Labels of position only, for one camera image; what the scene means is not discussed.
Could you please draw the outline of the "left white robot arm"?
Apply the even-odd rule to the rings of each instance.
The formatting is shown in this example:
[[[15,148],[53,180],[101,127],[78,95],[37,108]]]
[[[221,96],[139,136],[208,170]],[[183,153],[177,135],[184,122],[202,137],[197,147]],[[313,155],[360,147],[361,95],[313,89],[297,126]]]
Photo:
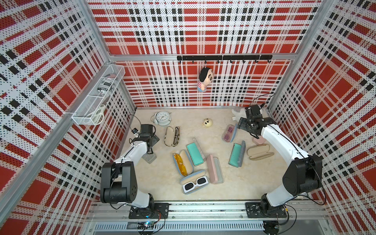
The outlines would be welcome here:
[[[152,147],[159,138],[152,124],[142,124],[139,135],[132,139],[125,154],[101,169],[100,201],[114,205],[125,203],[134,208],[154,210],[154,199],[138,189],[135,166],[146,154],[153,154]]]

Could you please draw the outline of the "teal-lined glasses case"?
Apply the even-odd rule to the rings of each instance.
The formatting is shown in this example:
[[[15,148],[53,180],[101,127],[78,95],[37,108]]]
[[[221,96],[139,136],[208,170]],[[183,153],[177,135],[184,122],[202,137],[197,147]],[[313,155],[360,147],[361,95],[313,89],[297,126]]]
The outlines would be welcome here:
[[[187,145],[187,150],[194,166],[204,163],[206,158],[196,138],[193,138],[193,143]]]

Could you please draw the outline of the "grey marble teal-lined case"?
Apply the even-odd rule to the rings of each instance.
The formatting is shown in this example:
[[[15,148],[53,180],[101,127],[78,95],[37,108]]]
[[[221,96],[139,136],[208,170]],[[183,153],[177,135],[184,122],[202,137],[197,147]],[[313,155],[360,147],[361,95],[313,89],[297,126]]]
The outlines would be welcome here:
[[[144,159],[148,164],[152,164],[156,158],[156,153],[146,153],[142,156],[142,159]]]

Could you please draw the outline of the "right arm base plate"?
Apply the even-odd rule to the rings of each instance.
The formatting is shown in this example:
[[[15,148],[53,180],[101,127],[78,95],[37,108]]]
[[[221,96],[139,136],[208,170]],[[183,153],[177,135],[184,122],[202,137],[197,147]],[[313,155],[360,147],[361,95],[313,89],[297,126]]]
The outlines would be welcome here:
[[[272,207],[267,202],[247,202],[245,209],[248,218],[287,218],[284,206]]]

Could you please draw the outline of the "blue case with pink glasses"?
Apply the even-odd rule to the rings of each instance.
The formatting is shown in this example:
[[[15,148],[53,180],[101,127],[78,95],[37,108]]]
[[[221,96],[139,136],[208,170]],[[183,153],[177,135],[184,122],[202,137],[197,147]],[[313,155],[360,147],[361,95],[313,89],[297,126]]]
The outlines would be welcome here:
[[[236,136],[237,129],[237,125],[229,124],[222,135],[222,140],[227,143],[232,143]]]

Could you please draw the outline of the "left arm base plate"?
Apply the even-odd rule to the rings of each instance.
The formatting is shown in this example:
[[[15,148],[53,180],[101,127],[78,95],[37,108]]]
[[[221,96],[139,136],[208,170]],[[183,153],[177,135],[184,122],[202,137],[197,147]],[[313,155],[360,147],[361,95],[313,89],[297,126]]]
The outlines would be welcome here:
[[[131,207],[129,219],[165,219],[168,218],[169,203],[155,203],[154,208]]]

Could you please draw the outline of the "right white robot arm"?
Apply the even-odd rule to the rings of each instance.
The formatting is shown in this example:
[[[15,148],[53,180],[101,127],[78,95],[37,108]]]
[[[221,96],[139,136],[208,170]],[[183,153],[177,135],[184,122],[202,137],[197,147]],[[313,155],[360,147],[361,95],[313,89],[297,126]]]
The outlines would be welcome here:
[[[266,139],[287,164],[282,184],[261,198],[261,206],[268,210],[282,206],[304,193],[322,188],[323,164],[322,158],[315,154],[310,155],[295,144],[271,117],[263,117],[261,110],[261,106],[251,105],[239,112],[232,110],[232,113],[238,129],[257,139]]]

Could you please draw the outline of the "small pink glasses case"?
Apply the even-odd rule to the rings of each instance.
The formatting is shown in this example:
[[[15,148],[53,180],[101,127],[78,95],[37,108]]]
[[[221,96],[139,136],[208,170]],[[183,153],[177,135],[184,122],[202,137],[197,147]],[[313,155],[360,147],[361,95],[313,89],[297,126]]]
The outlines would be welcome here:
[[[253,138],[252,141],[256,144],[256,145],[263,145],[265,142],[266,142],[266,139],[263,138],[262,136],[258,136],[258,138]]]

